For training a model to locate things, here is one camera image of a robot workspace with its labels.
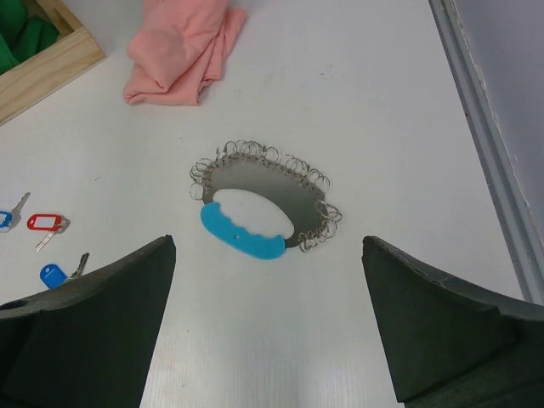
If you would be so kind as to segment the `key with red tag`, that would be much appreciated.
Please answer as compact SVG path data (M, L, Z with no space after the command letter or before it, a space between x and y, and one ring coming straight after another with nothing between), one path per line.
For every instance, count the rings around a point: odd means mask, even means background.
M71 221L56 213L35 213L26 221L28 230L43 232L45 236L38 242L35 252L40 252L55 236L64 233Z

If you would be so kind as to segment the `key with solid blue tag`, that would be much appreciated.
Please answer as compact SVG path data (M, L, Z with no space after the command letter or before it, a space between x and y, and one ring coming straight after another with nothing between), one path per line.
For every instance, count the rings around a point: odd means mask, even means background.
M47 264L41 269L39 278L48 289L54 289L62 286L63 284L78 279L83 275L88 258L89 253L84 253L80 258L80 262L76 270L71 275L67 275L57 264Z

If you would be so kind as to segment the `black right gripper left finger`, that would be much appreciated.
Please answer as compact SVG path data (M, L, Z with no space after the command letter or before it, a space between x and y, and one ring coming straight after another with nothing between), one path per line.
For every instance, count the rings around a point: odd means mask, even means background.
M176 263L170 235L1 307L3 407L138 407Z

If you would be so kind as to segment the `key with blue window tag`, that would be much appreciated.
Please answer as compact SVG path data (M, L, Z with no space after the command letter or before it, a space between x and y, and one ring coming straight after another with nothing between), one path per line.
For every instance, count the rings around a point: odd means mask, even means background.
M21 211L28 199L31 196L31 192L26 192L20 199L19 203L9 212L1 211L1 232L8 233L13 230L21 220Z

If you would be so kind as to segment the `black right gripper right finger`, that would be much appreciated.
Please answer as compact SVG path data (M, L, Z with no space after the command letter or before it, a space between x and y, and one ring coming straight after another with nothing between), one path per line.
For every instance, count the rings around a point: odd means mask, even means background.
M541 407L543 307L367 236L362 263L388 370L406 407Z

